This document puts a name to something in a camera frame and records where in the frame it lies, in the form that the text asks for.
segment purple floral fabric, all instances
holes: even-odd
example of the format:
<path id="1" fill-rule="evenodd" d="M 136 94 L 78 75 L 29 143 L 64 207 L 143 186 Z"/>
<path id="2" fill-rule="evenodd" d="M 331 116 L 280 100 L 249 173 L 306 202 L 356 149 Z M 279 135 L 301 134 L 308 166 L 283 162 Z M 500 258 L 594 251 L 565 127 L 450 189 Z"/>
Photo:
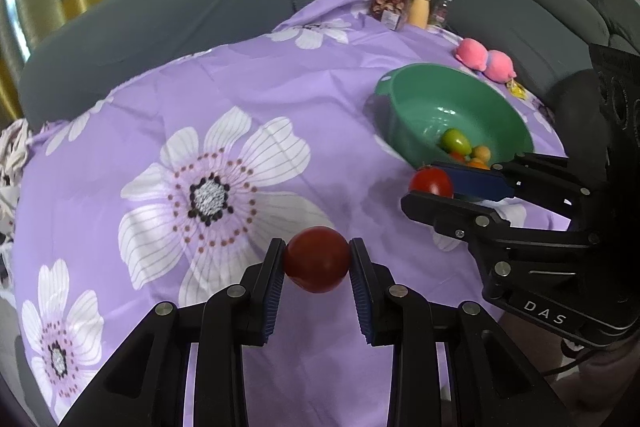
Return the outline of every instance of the purple floral fabric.
<path id="1" fill-rule="evenodd" d="M 432 301 L 482 301 L 466 246 L 400 211 L 412 168 L 366 111 L 390 70 L 461 68 L 459 38 L 389 31 L 366 16 L 368 2 L 316 0 L 271 34 L 148 71 L 34 138 L 15 296 L 31 369 L 58 421 L 157 302 L 205 301 L 239 282 L 272 237 L 313 225 L 363 237 L 373 261 Z M 537 152 L 562 154 L 535 99 L 489 85 L 527 123 Z M 492 206 L 516 227 L 567 226 L 522 201 Z M 386 425 L 391 355 L 360 334 L 348 280 L 325 295 L 287 280 L 268 345 L 244 350 L 251 425 Z"/>

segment metal screw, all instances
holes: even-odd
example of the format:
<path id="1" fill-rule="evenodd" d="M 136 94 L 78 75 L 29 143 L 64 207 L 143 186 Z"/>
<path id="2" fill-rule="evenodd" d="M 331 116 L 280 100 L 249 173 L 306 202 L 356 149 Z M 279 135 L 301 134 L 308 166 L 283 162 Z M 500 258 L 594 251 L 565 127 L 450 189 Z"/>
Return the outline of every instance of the metal screw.
<path id="1" fill-rule="evenodd" d="M 240 284 L 234 284 L 233 286 L 229 286 L 229 288 L 226 289 L 226 294 L 229 295 L 229 297 L 234 298 L 242 297 L 245 292 L 246 290 L 244 289 L 244 286 Z"/>
<path id="2" fill-rule="evenodd" d="M 467 301 L 462 304 L 462 311 L 467 315 L 478 315 L 481 309 L 480 304 L 477 302 Z"/>
<path id="3" fill-rule="evenodd" d="M 406 297 L 409 295 L 409 290 L 406 286 L 402 286 L 401 284 L 394 284 L 393 286 L 389 286 L 389 293 L 394 297 Z"/>
<path id="4" fill-rule="evenodd" d="M 498 261 L 494 266 L 494 271 L 500 277 L 507 277 L 511 273 L 511 265 L 507 261 Z"/>
<path id="5" fill-rule="evenodd" d="M 171 304 L 171 302 L 161 302 L 156 306 L 154 311 L 156 312 L 156 315 L 163 317 L 174 311 L 174 305 Z"/>
<path id="6" fill-rule="evenodd" d="M 476 217 L 476 225 L 478 227 L 488 227 L 489 226 L 489 218 L 486 216 L 478 216 Z"/>

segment pink ball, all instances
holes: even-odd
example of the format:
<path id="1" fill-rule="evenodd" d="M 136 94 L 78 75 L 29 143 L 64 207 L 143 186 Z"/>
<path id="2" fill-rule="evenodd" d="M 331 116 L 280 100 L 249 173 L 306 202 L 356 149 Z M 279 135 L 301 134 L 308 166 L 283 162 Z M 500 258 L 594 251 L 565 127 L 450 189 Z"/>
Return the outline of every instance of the pink ball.
<path id="1" fill-rule="evenodd" d="M 513 62 L 508 55 L 491 50 L 488 53 L 484 76 L 498 84 L 506 84 L 516 77 L 516 73 L 513 71 Z"/>
<path id="2" fill-rule="evenodd" d="M 456 49 L 456 58 L 470 70 L 484 71 L 488 52 L 480 42 L 473 39 L 462 39 Z"/>

